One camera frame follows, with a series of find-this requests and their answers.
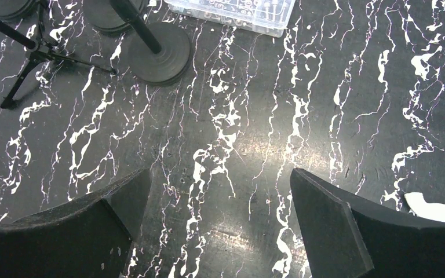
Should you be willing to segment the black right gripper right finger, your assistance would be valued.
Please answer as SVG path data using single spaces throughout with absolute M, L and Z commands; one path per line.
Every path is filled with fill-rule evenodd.
M 313 277 L 445 277 L 445 223 L 296 168 L 290 188 Z

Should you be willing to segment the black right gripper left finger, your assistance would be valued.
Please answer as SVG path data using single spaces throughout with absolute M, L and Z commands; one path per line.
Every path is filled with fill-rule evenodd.
M 142 169 L 70 202 L 0 223 L 0 277 L 119 277 L 138 239 L 151 175 Z

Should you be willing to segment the black round-base stand for beige microphone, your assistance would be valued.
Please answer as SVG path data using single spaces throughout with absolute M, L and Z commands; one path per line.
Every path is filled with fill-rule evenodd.
M 178 82 L 192 55 L 187 33 L 167 22 L 146 24 L 131 1 L 110 1 L 110 5 L 137 33 L 127 51 L 131 72 L 149 85 L 168 86 Z

